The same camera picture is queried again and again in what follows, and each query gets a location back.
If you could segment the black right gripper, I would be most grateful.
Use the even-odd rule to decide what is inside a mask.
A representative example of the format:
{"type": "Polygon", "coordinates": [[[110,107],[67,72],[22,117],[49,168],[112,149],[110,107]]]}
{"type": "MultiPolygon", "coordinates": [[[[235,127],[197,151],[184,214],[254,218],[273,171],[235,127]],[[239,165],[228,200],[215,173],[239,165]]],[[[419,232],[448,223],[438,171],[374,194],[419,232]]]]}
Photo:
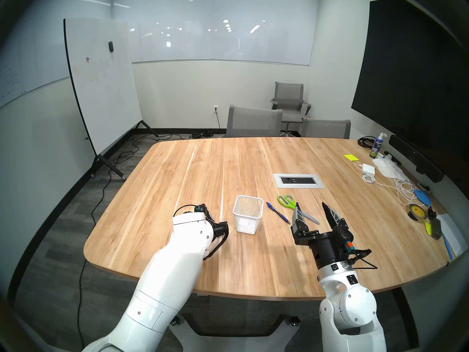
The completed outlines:
{"type": "Polygon", "coordinates": [[[346,244],[351,242],[351,232],[344,218],[339,218],[327,204],[322,207],[331,228],[330,232],[320,233],[319,230],[308,228],[303,212],[296,202],[291,232],[296,245],[307,246],[311,249],[317,269],[327,265],[348,261],[351,251],[346,244]]]}

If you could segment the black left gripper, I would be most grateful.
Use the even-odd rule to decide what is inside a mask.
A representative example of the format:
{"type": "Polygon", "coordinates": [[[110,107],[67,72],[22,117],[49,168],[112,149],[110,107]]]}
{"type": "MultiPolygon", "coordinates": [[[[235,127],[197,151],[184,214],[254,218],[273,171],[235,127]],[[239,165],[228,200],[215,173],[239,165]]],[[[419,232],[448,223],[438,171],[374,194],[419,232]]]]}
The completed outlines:
{"type": "Polygon", "coordinates": [[[213,239],[222,237],[218,245],[223,245],[229,236],[229,225],[227,221],[221,221],[220,223],[215,224],[213,230],[213,239]]]}

